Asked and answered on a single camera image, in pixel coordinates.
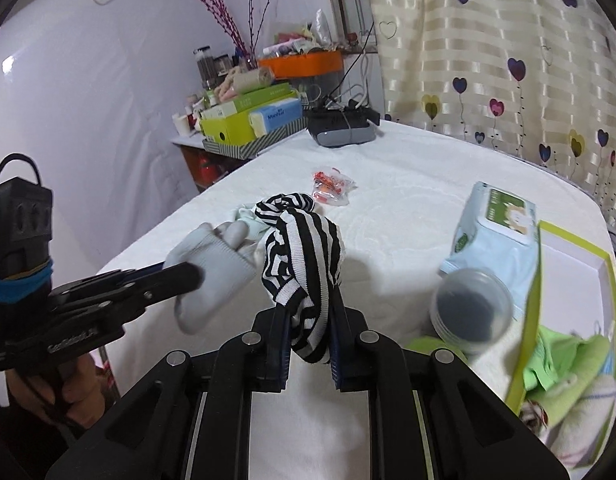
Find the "yellow box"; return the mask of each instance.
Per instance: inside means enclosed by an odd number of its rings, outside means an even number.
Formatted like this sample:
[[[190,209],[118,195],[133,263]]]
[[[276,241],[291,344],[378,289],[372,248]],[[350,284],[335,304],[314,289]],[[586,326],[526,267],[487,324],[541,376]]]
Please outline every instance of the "yellow box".
[[[293,96],[292,92],[272,99],[267,103],[264,103],[248,110],[243,110],[238,114],[233,114],[221,119],[203,119],[201,120],[201,127],[203,133],[213,139],[219,144],[230,144],[231,146],[242,146],[248,144],[257,139],[255,131],[250,126],[249,115],[252,111],[257,110],[263,106],[269,105],[281,99],[286,99]]]

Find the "blue tissue pack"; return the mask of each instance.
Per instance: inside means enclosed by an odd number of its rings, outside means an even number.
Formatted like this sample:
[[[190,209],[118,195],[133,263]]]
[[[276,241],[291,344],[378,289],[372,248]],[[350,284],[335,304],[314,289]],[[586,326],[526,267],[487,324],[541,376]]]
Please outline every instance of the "blue tissue pack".
[[[535,205],[477,182],[454,234],[453,252],[441,264],[441,271],[489,270],[507,286],[514,301],[514,318],[520,320],[538,266]]]
[[[265,134],[299,119],[302,115],[301,100],[293,97],[282,99],[252,111],[249,114],[249,120],[255,135],[263,137]]]

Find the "black and white striped fabric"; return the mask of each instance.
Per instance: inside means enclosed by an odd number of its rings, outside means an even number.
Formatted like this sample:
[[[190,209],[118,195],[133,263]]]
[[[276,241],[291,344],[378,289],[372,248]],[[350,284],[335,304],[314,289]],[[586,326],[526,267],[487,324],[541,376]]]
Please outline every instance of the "black and white striped fabric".
[[[345,256],[338,226],[313,209],[304,193],[276,195],[255,208],[276,228],[265,241],[261,280],[272,300],[290,311],[293,350],[310,363],[329,358],[328,307]]]

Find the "striped tray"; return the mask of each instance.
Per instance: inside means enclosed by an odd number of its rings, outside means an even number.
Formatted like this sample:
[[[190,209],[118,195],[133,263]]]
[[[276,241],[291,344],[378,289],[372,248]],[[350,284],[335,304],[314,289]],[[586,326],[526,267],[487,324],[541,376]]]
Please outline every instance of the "striped tray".
[[[290,137],[296,132],[300,132],[306,128],[307,125],[308,120],[305,117],[301,117],[291,123],[286,124],[286,126],[277,128],[269,134],[259,137],[259,139],[253,140],[248,144],[243,144],[242,146],[219,144],[218,142],[215,142],[214,139],[206,138],[203,140],[203,148],[207,152],[217,153],[218,155],[231,156],[232,158],[238,158],[240,160],[249,160],[251,158],[255,158],[264,148],[272,146],[275,142],[279,142],[281,139]]]

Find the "gray glove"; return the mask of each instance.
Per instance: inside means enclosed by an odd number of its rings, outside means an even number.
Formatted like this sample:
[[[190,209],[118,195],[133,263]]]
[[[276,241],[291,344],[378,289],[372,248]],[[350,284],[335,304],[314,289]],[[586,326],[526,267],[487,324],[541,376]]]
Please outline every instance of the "gray glove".
[[[175,302],[175,318],[182,332],[194,334],[201,330],[255,277],[255,266],[249,257],[256,244],[247,242],[247,235],[248,225],[239,220],[216,229],[204,223],[170,251],[164,268],[189,262],[201,270],[199,288],[178,296]]]

